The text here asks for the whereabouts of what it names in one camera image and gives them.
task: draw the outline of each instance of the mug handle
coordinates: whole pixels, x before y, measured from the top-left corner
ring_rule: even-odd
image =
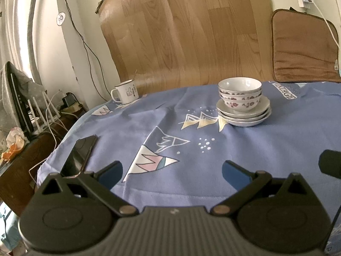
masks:
[[[116,99],[114,98],[114,95],[113,95],[113,91],[114,91],[114,90],[117,90],[117,88],[114,88],[114,89],[112,89],[112,90],[110,91],[111,98],[112,98],[116,103],[122,103],[121,100],[116,100]]]

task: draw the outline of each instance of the smartphone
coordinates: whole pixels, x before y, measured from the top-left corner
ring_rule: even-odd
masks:
[[[97,140],[98,137],[92,135],[76,141],[60,171],[60,175],[62,177],[76,177],[80,172],[84,171]]]

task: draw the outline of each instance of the brown cushion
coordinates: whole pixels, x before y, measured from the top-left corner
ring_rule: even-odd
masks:
[[[335,26],[328,21],[335,39]],[[336,81],[338,47],[322,18],[279,9],[272,16],[273,72],[279,82]]]

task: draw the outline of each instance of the orange object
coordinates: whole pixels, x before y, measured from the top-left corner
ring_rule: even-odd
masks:
[[[23,148],[19,149],[17,144],[12,144],[7,152],[2,153],[1,158],[9,161],[12,160],[16,155],[18,155]]]

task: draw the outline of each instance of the mug rim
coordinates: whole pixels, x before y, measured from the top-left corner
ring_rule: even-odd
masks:
[[[128,83],[130,83],[130,82],[132,82],[132,81],[133,81],[133,79],[130,79],[130,80],[125,81],[125,82],[122,82],[122,83],[118,84],[117,86],[115,86],[115,88],[120,87],[120,86],[123,86],[123,85],[125,85],[125,84],[128,84]]]

